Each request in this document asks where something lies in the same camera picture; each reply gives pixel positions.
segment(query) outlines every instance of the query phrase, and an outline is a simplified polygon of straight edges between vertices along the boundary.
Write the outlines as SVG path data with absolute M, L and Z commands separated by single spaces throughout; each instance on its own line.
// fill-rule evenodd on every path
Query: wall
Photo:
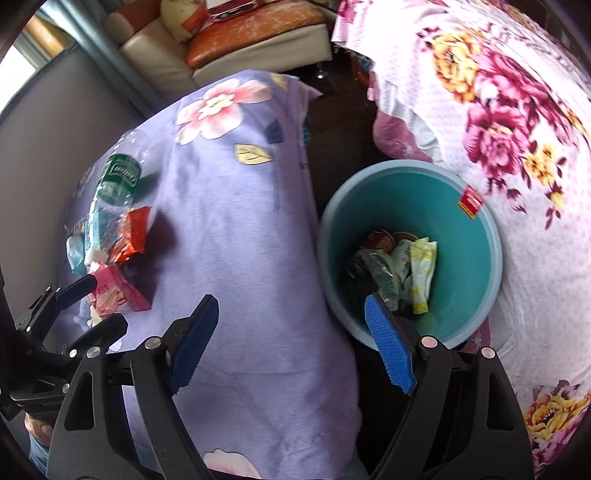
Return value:
M 0 115 L 0 264 L 14 317 L 55 285 L 80 177 L 140 122 L 78 47 L 43 67 Z

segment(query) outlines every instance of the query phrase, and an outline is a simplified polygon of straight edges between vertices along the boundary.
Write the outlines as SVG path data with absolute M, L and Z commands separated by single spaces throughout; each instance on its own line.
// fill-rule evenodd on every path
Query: yellow wrapper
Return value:
M 427 313 L 431 280 L 435 272 L 437 242 L 430 242 L 428 237 L 413 242 L 410 246 L 410 262 L 413 275 L 413 313 Z

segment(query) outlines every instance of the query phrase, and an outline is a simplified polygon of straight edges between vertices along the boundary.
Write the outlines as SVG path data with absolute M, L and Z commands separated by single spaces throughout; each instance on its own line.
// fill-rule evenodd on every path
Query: metal screw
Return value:
M 484 347 L 480 352 L 484 358 L 494 358 L 496 355 L 496 352 L 489 346 Z
M 425 348 L 435 348 L 437 346 L 437 339 L 433 337 L 421 338 L 421 343 Z
M 146 346 L 146 348 L 148 350 L 154 350 L 155 348 L 158 348 L 161 344 L 162 344 L 162 341 L 160 341 L 160 338 L 158 338 L 158 337 L 148 338 L 146 340 L 146 342 L 144 343 L 144 345 Z
M 100 348 L 97 346 L 91 346 L 88 351 L 86 352 L 86 356 L 88 358 L 95 358 L 100 355 Z

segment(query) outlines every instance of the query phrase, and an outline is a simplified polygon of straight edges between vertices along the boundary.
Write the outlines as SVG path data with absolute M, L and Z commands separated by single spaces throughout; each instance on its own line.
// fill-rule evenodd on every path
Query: dark floor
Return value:
M 359 170 L 386 160 L 374 146 L 372 124 L 376 107 L 355 83 L 347 55 L 335 55 L 324 65 L 329 77 L 318 80 L 314 67 L 290 74 L 322 92 L 310 106 L 312 140 L 308 159 L 319 215 L 339 186 Z M 359 457 L 371 473 L 385 452 L 406 406 L 407 398 L 387 376 L 380 355 L 351 339 L 359 372 L 359 406 L 363 426 L 357 439 Z

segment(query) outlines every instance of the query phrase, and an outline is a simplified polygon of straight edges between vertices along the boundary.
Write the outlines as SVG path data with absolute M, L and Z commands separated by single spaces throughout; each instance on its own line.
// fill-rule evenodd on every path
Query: blue gripper pad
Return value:
M 409 395 L 417 384 L 410 353 L 390 323 L 388 313 L 373 295 L 365 300 L 365 322 L 378 346 L 390 381 Z
M 195 315 L 197 315 L 197 319 L 194 319 L 191 328 L 170 359 L 170 376 L 167 387 L 172 395 L 176 395 L 179 389 L 189 385 L 217 326 L 219 318 L 217 300 L 214 297 L 209 297 L 203 308 L 201 306 L 200 304 L 191 315 L 192 320 Z

